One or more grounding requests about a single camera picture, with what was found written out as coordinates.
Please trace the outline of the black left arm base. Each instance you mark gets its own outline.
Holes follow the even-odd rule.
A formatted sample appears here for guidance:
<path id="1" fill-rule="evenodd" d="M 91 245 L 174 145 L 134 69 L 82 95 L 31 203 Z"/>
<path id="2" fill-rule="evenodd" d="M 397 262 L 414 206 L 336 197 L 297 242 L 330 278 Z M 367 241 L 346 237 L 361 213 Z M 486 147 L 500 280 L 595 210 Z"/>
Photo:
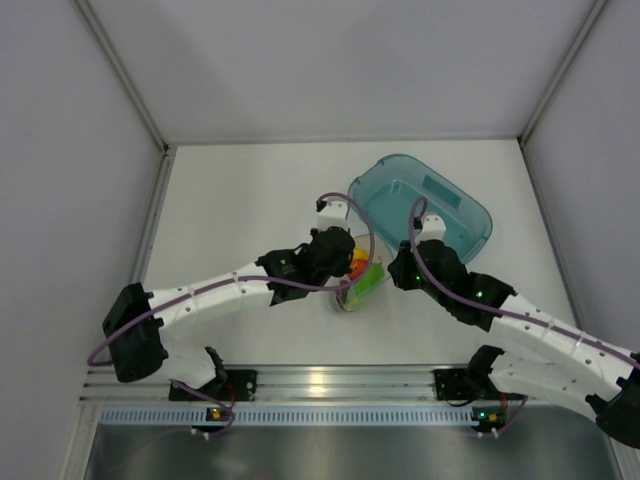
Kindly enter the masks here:
<path id="1" fill-rule="evenodd" d="M 257 390 L 258 372 L 253 369 L 231 369 L 227 371 L 227 383 L 221 388 L 217 399 L 226 402 L 252 402 Z"/>

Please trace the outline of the red fake apple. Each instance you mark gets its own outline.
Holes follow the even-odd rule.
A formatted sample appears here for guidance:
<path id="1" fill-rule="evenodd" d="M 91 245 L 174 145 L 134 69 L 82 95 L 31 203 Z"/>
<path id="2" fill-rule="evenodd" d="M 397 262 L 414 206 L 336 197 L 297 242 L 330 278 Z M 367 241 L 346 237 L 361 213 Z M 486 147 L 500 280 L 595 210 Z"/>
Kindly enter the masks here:
<path id="1" fill-rule="evenodd" d="M 357 278 L 362 276 L 368 268 L 368 260 L 364 258 L 354 258 L 350 264 L 350 272 L 348 278 L 351 281 L 356 281 Z"/>

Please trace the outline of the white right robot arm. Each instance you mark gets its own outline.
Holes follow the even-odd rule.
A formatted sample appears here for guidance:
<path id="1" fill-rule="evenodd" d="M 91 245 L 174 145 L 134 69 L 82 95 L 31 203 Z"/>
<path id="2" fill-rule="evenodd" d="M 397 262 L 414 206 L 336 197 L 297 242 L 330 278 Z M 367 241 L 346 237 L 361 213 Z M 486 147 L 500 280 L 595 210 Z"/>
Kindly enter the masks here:
<path id="1" fill-rule="evenodd" d="M 407 240 L 389 266 L 394 285 L 429 295 L 486 334 L 467 365 L 468 388 L 533 397 L 578 413 L 618 442 L 639 446 L 639 356 L 536 308 L 516 290 L 469 271 L 440 240 Z"/>

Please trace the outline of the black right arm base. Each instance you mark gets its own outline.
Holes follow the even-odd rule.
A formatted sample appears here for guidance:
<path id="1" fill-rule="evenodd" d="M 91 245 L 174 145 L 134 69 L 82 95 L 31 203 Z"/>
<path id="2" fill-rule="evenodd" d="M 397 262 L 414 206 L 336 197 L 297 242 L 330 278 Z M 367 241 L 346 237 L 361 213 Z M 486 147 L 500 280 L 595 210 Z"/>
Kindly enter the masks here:
<path id="1" fill-rule="evenodd" d="M 467 382 L 464 368 L 445 368 L 433 371 L 436 398 L 446 402 L 470 402 L 476 399 Z"/>

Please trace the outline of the yellow fake pear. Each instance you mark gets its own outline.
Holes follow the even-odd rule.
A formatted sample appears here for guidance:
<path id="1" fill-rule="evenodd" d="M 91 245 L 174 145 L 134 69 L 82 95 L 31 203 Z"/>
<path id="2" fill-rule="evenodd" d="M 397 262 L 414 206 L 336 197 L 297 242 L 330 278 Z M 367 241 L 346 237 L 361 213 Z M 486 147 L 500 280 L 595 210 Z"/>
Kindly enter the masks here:
<path id="1" fill-rule="evenodd" d="M 369 252 L 365 249 L 356 247 L 353 250 L 353 258 L 352 261 L 356 262 L 356 261 L 364 261 L 367 262 L 369 259 Z"/>

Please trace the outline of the green fake cucumber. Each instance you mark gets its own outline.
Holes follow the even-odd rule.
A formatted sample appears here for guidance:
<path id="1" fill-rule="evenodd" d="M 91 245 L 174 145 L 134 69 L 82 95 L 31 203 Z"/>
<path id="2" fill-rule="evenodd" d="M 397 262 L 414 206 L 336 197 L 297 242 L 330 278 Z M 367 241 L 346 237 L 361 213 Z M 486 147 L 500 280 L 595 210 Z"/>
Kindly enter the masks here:
<path id="1" fill-rule="evenodd" d="M 376 287 L 385 278 L 385 269 L 379 263 L 374 263 L 369 270 L 355 284 L 355 290 L 358 294 L 363 294 L 367 290 Z"/>

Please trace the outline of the clear zip top bag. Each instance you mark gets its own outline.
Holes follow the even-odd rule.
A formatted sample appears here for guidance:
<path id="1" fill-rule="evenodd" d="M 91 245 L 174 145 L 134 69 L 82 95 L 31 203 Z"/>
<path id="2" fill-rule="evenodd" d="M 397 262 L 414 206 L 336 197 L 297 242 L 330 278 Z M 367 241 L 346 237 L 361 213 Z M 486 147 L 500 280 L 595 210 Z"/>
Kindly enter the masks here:
<path id="1" fill-rule="evenodd" d="M 390 279 L 388 264 L 392 255 L 389 247 L 374 236 L 372 249 L 368 234 L 355 237 L 354 242 L 350 272 L 336 280 L 340 286 L 352 285 L 330 293 L 331 303 L 337 311 L 355 312 L 364 307 Z"/>

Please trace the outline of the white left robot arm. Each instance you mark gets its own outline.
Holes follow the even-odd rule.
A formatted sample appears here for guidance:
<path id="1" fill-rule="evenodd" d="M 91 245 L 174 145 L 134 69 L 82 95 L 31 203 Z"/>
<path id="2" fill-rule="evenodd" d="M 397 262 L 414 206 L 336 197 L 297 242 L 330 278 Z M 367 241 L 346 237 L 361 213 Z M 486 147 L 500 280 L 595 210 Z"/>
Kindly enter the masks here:
<path id="1" fill-rule="evenodd" d="M 327 290 L 330 279 L 349 273 L 354 248 L 343 228 L 314 229 L 308 243 L 272 250 L 208 281 L 155 291 L 141 283 L 124 287 L 102 324 L 117 380 L 133 383 L 160 374 L 204 399 L 219 397 L 226 376 L 214 349 L 185 345 L 180 336 L 242 309 L 275 307 Z"/>

